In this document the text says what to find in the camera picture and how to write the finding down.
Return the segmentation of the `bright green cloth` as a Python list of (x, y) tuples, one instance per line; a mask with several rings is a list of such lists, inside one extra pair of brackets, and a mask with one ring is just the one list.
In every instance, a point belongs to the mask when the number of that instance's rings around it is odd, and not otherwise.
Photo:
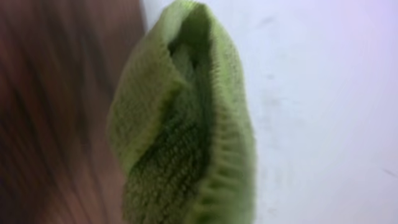
[(108, 116), (131, 224), (251, 224), (255, 148), (243, 70), (206, 5), (175, 1), (136, 45)]

